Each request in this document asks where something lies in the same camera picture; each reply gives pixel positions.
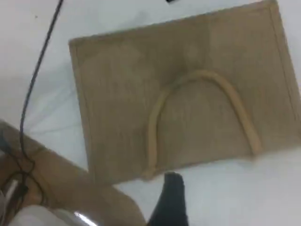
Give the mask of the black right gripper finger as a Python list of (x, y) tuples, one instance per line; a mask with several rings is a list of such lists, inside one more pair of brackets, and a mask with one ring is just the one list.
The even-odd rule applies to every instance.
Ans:
[(188, 216), (185, 203), (185, 186), (180, 174), (169, 172), (164, 175), (164, 184), (147, 223), (148, 226), (187, 226)]

